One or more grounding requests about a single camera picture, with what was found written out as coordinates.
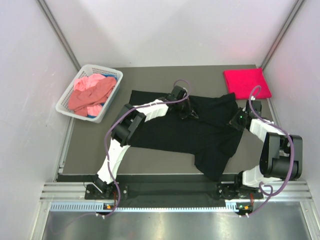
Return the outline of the black t shirt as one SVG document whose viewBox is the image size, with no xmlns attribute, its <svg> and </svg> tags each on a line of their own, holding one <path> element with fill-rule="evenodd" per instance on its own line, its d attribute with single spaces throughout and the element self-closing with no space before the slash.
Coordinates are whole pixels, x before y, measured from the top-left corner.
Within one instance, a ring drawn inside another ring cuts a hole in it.
<svg viewBox="0 0 320 240">
<path fill-rule="evenodd" d="M 195 167 L 217 182 L 243 135 L 229 124 L 239 110 L 236 96 L 190 96 L 189 100 L 197 118 L 182 119 L 178 112 L 169 111 L 147 121 L 131 146 L 194 155 Z"/>
</svg>

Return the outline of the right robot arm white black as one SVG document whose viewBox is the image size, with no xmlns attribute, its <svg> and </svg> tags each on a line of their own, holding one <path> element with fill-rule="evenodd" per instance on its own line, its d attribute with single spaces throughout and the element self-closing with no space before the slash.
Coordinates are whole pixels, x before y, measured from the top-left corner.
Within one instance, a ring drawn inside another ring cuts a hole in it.
<svg viewBox="0 0 320 240">
<path fill-rule="evenodd" d="M 303 169 L 303 139 L 299 135 L 284 133 L 273 122 L 256 118 L 252 112 L 239 110 L 229 122 L 231 127 L 243 131 L 247 129 L 263 142 L 259 165 L 241 171 L 234 177 L 234 183 L 219 183 L 217 193 L 220 198 L 235 198 L 262 195 L 262 187 L 281 181 L 297 180 Z"/>
</svg>

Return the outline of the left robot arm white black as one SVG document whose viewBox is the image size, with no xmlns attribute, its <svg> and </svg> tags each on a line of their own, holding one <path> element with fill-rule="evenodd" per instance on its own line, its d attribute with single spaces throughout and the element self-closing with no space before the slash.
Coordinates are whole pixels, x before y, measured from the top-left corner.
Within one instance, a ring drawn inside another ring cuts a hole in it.
<svg viewBox="0 0 320 240">
<path fill-rule="evenodd" d="M 105 136 L 111 136 L 110 144 L 105 144 L 107 150 L 102 167 L 92 177 L 92 183 L 86 186 L 86 200 L 105 200 L 120 195 L 116 178 L 125 153 L 138 138 L 145 122 L 164 117 L 171 110 L 178 112 L 182 119 L 199 118 L 187 97 L 174 101 L 161 97 L 144 105 L 133 106 L 128 103 L 122 108 Z"/>
</svg>

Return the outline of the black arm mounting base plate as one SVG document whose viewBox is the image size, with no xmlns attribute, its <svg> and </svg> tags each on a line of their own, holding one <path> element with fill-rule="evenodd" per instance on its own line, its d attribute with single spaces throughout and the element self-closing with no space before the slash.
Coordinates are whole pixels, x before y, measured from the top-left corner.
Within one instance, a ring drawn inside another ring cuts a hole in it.
<svg viewBox="0 0 320 240">
<path fill-rule="evenodd" d="M 87 175 L 84 183 L 91 184 L 92 177 Z M 203 174 L 123 174 L 116 180 L 119 196 L 90 200 L 110 200 L 115 204 L 120 197 L 119 207 L 221 207 L 227 199 L 219 197 L 217 185 L 234 183 L 234 175 L 223 175 L 221 181 L 214 181 Z M 251 197 L 259 200 L 263 196 Z"/>
</svg>

